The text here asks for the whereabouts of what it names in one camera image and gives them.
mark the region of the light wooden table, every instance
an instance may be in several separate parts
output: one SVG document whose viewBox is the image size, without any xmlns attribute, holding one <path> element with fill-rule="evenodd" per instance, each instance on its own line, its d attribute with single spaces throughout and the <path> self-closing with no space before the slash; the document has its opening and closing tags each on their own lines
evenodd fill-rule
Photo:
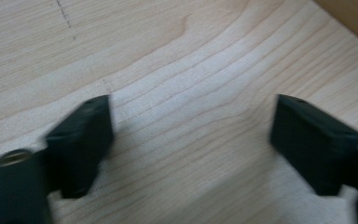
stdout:
<svg viewBox="0 0 358 224">
<path fill-rule="evenodd" d="M 354 223 L 269 145 L 277 93 L 358 129 L 358 38 L 312 1 L 0 1 L 0 154 L 112 96 L 112 156 L 57 223 Z"/>
</svg>

